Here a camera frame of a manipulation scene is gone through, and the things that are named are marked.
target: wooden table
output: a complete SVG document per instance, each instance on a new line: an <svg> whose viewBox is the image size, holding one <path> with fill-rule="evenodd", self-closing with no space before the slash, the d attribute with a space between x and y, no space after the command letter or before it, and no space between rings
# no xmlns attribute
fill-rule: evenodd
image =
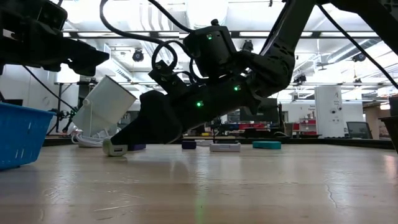
<svg viewBox="0 0 398 224"><path fill-rule="evenodd" d="M0 172L0 219L19 223L398 223L395 151L284 145L125 157L46 147Z"/></svg>

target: red object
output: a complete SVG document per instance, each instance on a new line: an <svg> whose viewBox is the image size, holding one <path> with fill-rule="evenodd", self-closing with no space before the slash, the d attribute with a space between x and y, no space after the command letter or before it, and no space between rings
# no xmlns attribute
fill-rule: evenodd
<svg viewBox="0 0 398 224"><path fill-rule="evenodd" d="M303 120L301 121L302 124L316 124L317 121L315 119L308 119L308 120Z"/></svg>
<svg viewBox="0 0 398 224"><path fill-rule="evenodd" d="M246 128L256 128L256 129L261 129L265 128L265 124L239 124L239 129L244 130Z"/></svg>
<svg viewBox="0 0 398 224"><path fill-rule="evenodd" d="M264 128L265 125L264 124L253 124L254 128Z"/></svg>
<svg viewBox="0 0 398 224"><path fill-rule="evenodd" d="M250 124L239 124L239 130L244 130L246 128L250 128Z"/></svg>
<svg viewBox="0 0 398 224"><path fill-rule="evenodd" d="M316 131L304 131L304 132L302 132L302 134L317 134L317 132Z"/></svg>
<svg viewBox="0 0 398 224"><path fill-rule="evenodd" d="M294 123L293 124L293 131L300 131L300 124L299 123Z"/></svg>

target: blue plastic basket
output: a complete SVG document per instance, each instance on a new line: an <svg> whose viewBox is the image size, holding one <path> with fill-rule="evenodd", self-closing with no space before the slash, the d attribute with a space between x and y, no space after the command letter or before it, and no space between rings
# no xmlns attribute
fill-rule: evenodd
<svg viewBox="0 0 398 224"><path fill-rule="evenodd" d="M53 115L0 103L0 170L37 160Z"/></svg>

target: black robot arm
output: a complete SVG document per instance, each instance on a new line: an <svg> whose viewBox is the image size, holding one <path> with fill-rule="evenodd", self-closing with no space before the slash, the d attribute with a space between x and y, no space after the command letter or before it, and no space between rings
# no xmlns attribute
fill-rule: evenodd
<svg viewBox="0 0 398 224"><path fill-rule="evenodd" d="M386 29L375 23L375 17L361 4L378 9L388 24L397 21L377 0L286 0L270 36L259 54L237 52L226 27L212 21L211 26L193 30L183 41L184 51L191 57L203 77L186 86L165 62L160 61L150 72L167 92L149 91L140 96L139 116L111 138L114 145L170 143L182 133L217 116L241 107L256 113L262 98L285 89L295 66L295 48L314 6L331 2L342 10L357 12L381 37L388 39ZM397 31L398 26L389 27ZM386 42L395 46L397 42Z"/></svg>
<svg viewBox="0 0 398 224"><path fill-rule="evenodd" d="M94 76L109 54L63 37L66 10L49 0L0 1L0 75L5 64L59 72L66 63L77 74Z"/></svg>

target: white box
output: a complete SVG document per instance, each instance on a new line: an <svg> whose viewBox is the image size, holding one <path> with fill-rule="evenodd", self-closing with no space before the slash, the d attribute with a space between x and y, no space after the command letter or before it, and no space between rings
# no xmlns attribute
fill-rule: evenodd
<svg viewBox="0 0 398 224"><path fill-rule="evenodd" d="M195 141L197 142L197 146L210 146L213 143L213 140L198 139Z"/></svg>
<svg viewBox="0 0 398 224"><path fill-rule="evenodd" d="M241 152L241 143L210 144L210 152Z"/></svg>

